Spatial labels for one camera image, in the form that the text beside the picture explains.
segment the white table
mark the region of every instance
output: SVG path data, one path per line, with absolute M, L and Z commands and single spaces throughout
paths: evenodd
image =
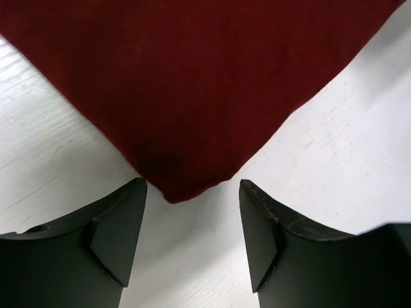
M 178 205 L 149 187 L 121 308 L 258 307 L 239 212 L 241 178 L 346 232 L 411 221 L 409 16 L 411 1 L 231 181 Z M 0 38 L 0 233 L 72 212 L 135 176 Z

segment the scratch mark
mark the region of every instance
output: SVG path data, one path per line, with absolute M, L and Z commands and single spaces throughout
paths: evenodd
M 100 178 L 101 176 L 104 176 L 104 175 L 106 175 L 106 174 L 108 174 L 108 173 L 111 173 L 111 172 L 113 172 L 113 171 L 114 171 L 113 169 L 110 169 L 110 170 L 101 172 L 101 173 L 99 173 L 98 175 L 92 177 L 92 178 L 89 180 L 89 182 L 94 181 L 95 179 Z
M 30 218 L 32 218 L 32 217 L 35 216 L 35 215 L 38 215 L 38 214 L 40 214 L 40 213 L 43 213 L 45 210 L 46 210 L 46 209 L 42 209 L 41 211 L 39 211 L 39 212 L 37 212 L 37 213 L 34 213 L 34 214 L 28 216 L 28 217 L 19 225 L 19 227 L 18 227 L 17 229 L 20 229 L 21 226 L 23 226 L 23 224 L 25 224 L 25 223 L 27 222 L 27 220 L 29 220 Z
M 24 201 L 25 199 L 27 199 L 28 197 L 34 195 L 36 192 L 38 192 L 39 190 L 41 190 L 42 188 L 44 188 L 45 186 L 47 186 L 48 184 L 50 184 L 52 181 L 54 181 L 56 178 L 58 178 L 59 175 L 56 175 L 54 178 L 52 178 L 50 181 L 44 183 L 43 185 L 41 185 L 39 188 L 35 189 L 34 191 L 32 191 L 31 193 L 29 193 L 27 196 L 25 196 L 24 198 L 21 198 L 19 201 L 13 203 L 12 205 L 8 206 L 7 208 L 4 209 L 4 211 L 2 211 L 1 214 L 3 214 L 4 212 L 6 212 L 8 209 L 12 208 L 14 205 L 19 204 L 20 202 Z
M 57 149 L 53 152 L 53 156 L 50 158 L 49 164 L 50 164 L 51 162 L 53 162 L 54 157 L 56 156 L 57 152 L 60 151 L 61 148 L 63 148 L 63 145 L 58 146 Z
M 9 223 L 11 222 L 13 219 L 15 219 L 17 217 L 17 214 L 14 214 L 12 217 L 9 217 L 5 220 L 5 222 Z
M 318 230 L 315 230 L 314 228 L 310 227 L 309 225 L 303 225 L 302 227 L 303 227 L 304 229 L 306 229 L 307 231 L 312 232 L 312 233 L 315 234 L 315 235 L 324 235 L 323 232 L 318 231 Z
M 336 151 L 334 150 L 333 157 L 331 157 L 331 159 L 330 159 L 329 161 L 332 161 L 335 157 L 337 157 L 337 153 L 336 153 Z
M 225 274 L 219 281 L 217 281 L 214 285 L 214 287 L 218 286 L 220 284 L 221 281 L 224 280 L 224 278 L 227 276 L 227 274 Z
M 10 165 L 12 162 L 15 162 L 17 159 L 19 159 L 19 158 L 17 157 L 17 158 L 15 158 L 15 159 L 13 159 L 11 162 L 8 162 L 7 164 L 1 166 L 1 167 L 0 167 L 0 170 L 2 170 L 2 168 L 7 167 L 7 166 Z
M 305 216 L 301 216 L 299 219 L 296 219 L 295 221 L 291 222 L 291 223 L 287 226 L 287 228 L 288 228 L 288 229 L 291 229 L 291 227 L 294 226 L 296 223 L 299 223 L 299 222 L 305 220 L 306 218 L 307 218 L 307 217 L 305 217 Z
M 307 143 L 305 146 L 303 146 L 303 149 L 308 148 L 309 146 L 311 146 L 314 143 L 314 140 L 311 140 L 309 143 Z
M 364 140 L 358 147 L 357 149 L 361 148 L 365 143 L 367 143 L 371 138 L 373 138 L 374 136 L 369 136 L 368 138 L 366 138 L 366 140 Z

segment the red fabric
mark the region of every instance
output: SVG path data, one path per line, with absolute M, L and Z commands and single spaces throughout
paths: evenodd
M 167 200 L 228 180 L 404 0 L 1 0 L 0 32 Z

